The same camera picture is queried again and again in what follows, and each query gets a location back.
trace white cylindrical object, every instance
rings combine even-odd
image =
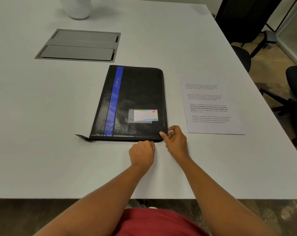
[[[91,10],[91,0],[60,0],[61,7],[74,19],[88,18]]]

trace person's left hand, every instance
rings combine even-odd
[[[150,141],[139,141],[129,150],[131,165],[147,172],[154,163],[155,145]]]

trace person's right arm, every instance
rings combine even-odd
[[[184,171],[213,236],[276,236],[259,217],[218,185],[189,156],[179,126],[169,135],[160,132],[170,154]]]

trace polished floor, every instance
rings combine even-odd
[[[261,40],[244,46],[251,52]],[[257,87],[289,98],[285,70],[295,65],[277,45],[269,45],[252,59],[249,72]],[[265,96],[270,107],[279,106]],[[278,117],[289,138],[293,138],[287,116]],[[262,218],[279,236],[297,236],[297,200],[240,200]],[[30,236],[55,218],[76,199],[0,199],[0,236]],[[184,215],[208,231],[196,200],[152,199],[146,206],[169,209]]]

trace office chair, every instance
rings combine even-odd
[[[286,70],[286,77],[288,85],[292,91],[292,97],[297,100],[297,66],[289,67]],[[294,129],[296,137],[292,139],[292,143],[297,147],[297,101],[293,99],[284,99],[274,93],[271,93],[265,89],[260,89],[260,93],[264,93],[281,103],[283,106],[271,108],[273,112],[279,112],[278,115],[283,116],[288,113],[290,115],[290,123]]]
[[[252,42],[261,32],[281,0],[223,0],[216,15],[216,22],[229,43]],[[232,46],[241,63],[249,72],[251,58],[268,43],[275,44],[275,33],[264,31],[264,39],[251,53]]]

